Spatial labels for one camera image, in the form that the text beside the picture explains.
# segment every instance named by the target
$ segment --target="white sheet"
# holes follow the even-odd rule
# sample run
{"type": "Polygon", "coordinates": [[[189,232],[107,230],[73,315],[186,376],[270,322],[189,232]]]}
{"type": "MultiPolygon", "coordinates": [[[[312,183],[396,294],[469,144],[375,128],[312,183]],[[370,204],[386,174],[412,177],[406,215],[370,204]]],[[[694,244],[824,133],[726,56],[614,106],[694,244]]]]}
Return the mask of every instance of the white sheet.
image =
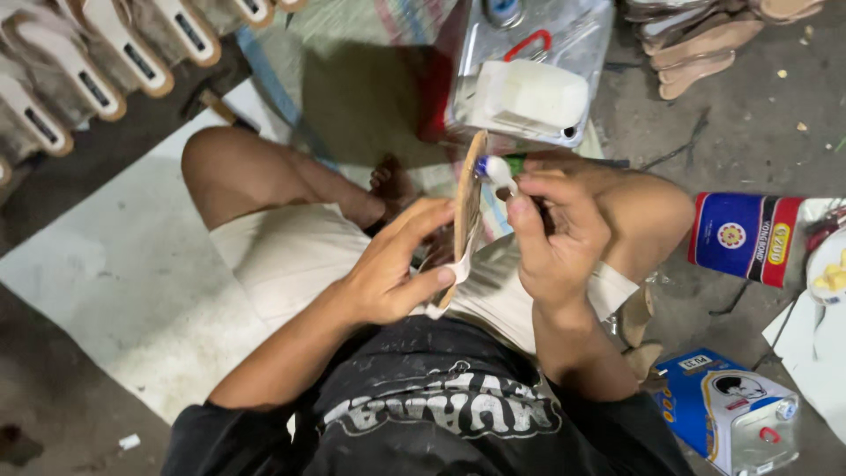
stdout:
{"type": "MultiPolygon", "coordinates": [[[[773,320],[762,334],[772,345],[788,309],[773,320]]],[[[808,291],[802,293],[784,327],[775,351],[805,399],[826,419],[834,434],[846,444],[846,305],[829,307],[819,328],[816,304],[808,291]]]]}
{"type": "MultiPolygon", "coordinates": [[[[247,80],[226,98],[288,139],[247,80]]],[[[270,334],[217,255],[179,167],[205,111],[0,260],[0,281],[172,423],[270,334]]]]}

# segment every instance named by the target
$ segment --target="red and blue label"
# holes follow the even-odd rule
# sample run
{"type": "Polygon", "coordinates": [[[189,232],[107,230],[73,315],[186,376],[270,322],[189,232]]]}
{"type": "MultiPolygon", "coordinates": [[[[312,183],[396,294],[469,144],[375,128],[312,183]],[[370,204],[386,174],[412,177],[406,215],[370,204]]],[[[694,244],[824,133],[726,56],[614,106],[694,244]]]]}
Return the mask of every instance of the red and blue label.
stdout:
{"type": "Polygon", "coordinates": [[[699,194],[688,260],[782,287],[796,216],[804,200],[744,193],[699,194]]]}

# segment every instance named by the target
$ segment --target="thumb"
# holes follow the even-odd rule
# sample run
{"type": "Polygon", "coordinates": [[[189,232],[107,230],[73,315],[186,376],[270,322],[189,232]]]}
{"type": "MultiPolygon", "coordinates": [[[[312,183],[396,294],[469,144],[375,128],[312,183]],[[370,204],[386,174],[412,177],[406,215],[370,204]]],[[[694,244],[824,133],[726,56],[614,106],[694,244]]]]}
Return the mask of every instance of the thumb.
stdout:
{"type": "Polygon", "coordinates": [[[526,195],[508,199],[508,224],[517,235],[520,256],[527,268],[541,267],[549,263],[551,248],[543,227],[541,213],[526,195]]]}
{"type": "Polygon", "coordinates": [[[436,292],[448,288],[455,282],[455,273],[449,268],[435,268],[416,275],[408,283],[390,292],[388,300],[393,310],[402,316],[436,292]]]}

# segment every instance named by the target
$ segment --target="black label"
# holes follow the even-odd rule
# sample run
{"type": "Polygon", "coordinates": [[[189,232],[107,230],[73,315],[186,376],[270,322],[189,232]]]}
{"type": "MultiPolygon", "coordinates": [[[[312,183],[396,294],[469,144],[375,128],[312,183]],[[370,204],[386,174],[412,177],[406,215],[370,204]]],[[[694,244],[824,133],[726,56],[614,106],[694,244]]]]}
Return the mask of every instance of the black label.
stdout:
{"type": "Polygon", "coordinates": [[[191,28],[191,25],[188,23],[188,20],[182,14],[176,14],[176,23],[179,23],[179,27],[182,28],[182,31],[185,32],[185,35],[188,35],[188,38],[194,43],[194,46],[197,48],[197,51],[205,51],[206,45],[197,36],[197,32],[191,28]]]}
{"type": "Polygon", "coordinates": [[[253,0],[243,0],[243,1],[244,1],[244,5],[246,5],[247,8],[249,8],[251,12],[253,12],[254,14],[259,13],[259,6],[256,5],[255,2],[253,2],[253,0]]]}
{"type": "Polygon", "coordinates": [[[91,79],[87,72],[80,71],[79,77],[82,80],[83,84],[85,84],[85,87],[88,88],[88,91],[90,91],[91,94],[94,95],[94,98],[97,100],[97,102],[100,103],[101,106],[105,108],[106,106],[112,103],[108,100],[108,97],[103,94],[103,91],[101,91],[100,88],[97,87],[97,84],[94,82],[94,80],[91,79]]]}
{"type": "Polygon", "coordinates": [[[126,54],[129,55],[129,59],[132,60],[138,66],[138,69],[141,70],[141,73],[144,73],[144,76],[147,77],[148,80],[151,80],[156,77],[156,73],[150,68],[150,65],[147,64],[146,61],[135,51],[135,48],[130,45],[129,43],[124,45],[124,51],[126,54]]]}
{"type": "Polygon", "coordinates": [[[38,130],[41,131],[41,133],[47,138],[48,141],[50,141],[51,144],[55,144],[56,142],[58,142],[58,137],[56,137],[56,135],[53,134],[52,130],[50,130],[50,128],[47,127],[46,124],[44,124],[44,121],[36,115],[36,112],[33,111],[32,108],[25,109],[24,116],[26,116],[26,118],[29,119],[30,122],[35,125],[36,128],[38,128],[38,130]]]}
{"type": "Polygon", "coordinates": [[[753,281],[761,282],[761,273],[764,271],[766,261],[766,249],[770,246],[770,235],[772,235],[772,217],[776,212],[777,196],[765,196],[761,204],[761,223],[758,224],[758,236],[755,242],[755,251],[752,255],[752,266],[746,277],[753,281]]]}

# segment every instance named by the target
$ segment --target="flower logo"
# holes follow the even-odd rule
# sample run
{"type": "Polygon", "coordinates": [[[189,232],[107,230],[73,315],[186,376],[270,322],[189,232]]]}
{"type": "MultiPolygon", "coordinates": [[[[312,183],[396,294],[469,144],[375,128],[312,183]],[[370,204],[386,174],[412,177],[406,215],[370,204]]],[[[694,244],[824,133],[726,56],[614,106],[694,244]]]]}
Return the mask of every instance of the flower logo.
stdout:
{"type": "Polygon", "coordinates": [[[746,242],[746,230],[736,223],[726,223],[717,231],[720,244],[733,250],[740,248],[746,242]]]}

